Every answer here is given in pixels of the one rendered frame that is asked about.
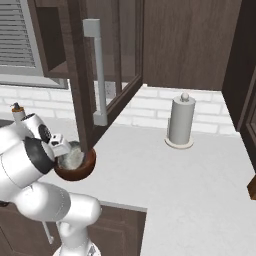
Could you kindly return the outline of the dark wood base cabinet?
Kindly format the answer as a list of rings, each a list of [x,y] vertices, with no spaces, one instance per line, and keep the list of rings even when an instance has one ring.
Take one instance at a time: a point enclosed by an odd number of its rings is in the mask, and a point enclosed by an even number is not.
[[[146,213],[102,206],[98,221],[88,227],[102,256],[140,256]],[[61,240],[55,223],[43,224],[21,215],[12,203],[0,201],[0,256],[52,256]]]

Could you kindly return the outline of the white wall outlet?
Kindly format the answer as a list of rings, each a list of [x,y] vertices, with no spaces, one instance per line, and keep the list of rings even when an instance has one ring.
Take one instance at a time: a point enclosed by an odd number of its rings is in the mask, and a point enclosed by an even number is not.
[[[105,82],[105,91],[106,91],[106,97],[108,99],[113,99],[116,96],[116,87],[115,83],[111,81]]]

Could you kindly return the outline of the dark wood glass cabinet door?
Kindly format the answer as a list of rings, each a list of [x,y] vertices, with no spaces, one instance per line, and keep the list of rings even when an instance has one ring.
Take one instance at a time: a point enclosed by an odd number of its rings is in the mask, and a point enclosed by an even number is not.
[[[126,86],[116,80],[116,97],[107,102],[106,126],[94,124],[93,113],[100,109],[98,79],[94,52],[94,40],[83,33],[83,18],[79,6],[71,0],[63,0],[60,8],[61,31],[67,60],[72,99],[80,146],[89,152],[115,121],[143,83],[143,54],[141,73]]]

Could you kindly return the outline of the white soap dispenser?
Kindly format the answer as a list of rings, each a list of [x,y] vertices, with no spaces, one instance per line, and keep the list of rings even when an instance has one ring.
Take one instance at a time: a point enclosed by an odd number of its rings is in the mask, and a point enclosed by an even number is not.
[[[13,103],[11,107],[14,121],[20,122],[26,116],[24,108],[18,102]]]

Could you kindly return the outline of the tall dark wood cabinet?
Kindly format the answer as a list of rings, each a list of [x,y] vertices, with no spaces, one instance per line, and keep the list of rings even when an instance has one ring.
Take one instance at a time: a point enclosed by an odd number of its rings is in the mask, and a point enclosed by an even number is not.
[[[222,94],[254,168],[247,190],[256,201],[256,0],[242,0]]]

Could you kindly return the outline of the open dark wood wall cabinet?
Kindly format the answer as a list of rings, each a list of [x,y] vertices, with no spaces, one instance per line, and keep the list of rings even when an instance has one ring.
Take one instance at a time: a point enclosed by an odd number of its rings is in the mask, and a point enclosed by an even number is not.
[[[100,21],[104,77],[129,82],[141,73],[143,0],[71,0],[81,18]],[[40,60],[45,76],[67,78],[66,54],[61,31],[63,0],[28,0]]]

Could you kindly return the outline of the window with grey blinds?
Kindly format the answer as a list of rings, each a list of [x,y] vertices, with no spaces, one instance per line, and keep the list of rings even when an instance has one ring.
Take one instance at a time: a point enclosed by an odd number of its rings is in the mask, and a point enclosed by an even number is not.
[[[0,0],[0,85],[68,88],[43,73],[29,0]]]

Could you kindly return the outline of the grey paper towel holder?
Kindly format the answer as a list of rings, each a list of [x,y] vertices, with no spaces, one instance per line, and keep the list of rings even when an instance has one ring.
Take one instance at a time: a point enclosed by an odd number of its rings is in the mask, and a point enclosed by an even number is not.
[[[165,142],[175,149],[188,149],[194,141],[191,137],[192,121],[196,101],[183,92],[172,100]]]

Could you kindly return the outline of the closed dark wood cabinet door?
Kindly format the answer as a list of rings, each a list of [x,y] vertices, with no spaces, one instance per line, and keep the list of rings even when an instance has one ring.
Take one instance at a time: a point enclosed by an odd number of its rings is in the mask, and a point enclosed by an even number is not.
[[[242,0],[145,0],[143,82],[219,91]]]

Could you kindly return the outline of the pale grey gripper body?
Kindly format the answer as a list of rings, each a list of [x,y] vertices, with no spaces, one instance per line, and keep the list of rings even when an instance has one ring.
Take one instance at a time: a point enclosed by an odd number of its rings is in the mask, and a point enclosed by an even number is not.
[[[55,141],[53,143],[53,152],[55,157],[59,157],[69,153],[71,145],[67,140]]]

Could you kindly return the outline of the brown bowl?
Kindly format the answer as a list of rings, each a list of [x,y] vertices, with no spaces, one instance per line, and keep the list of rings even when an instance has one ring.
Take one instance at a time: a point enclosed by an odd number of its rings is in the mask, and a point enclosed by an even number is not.
[[[76,169],[66,169],[55,160],[55,173],[66,181],[80,181],[87,178],[94,170],[96,164],[96,152],[91,149],[86,155],[82,164]]]

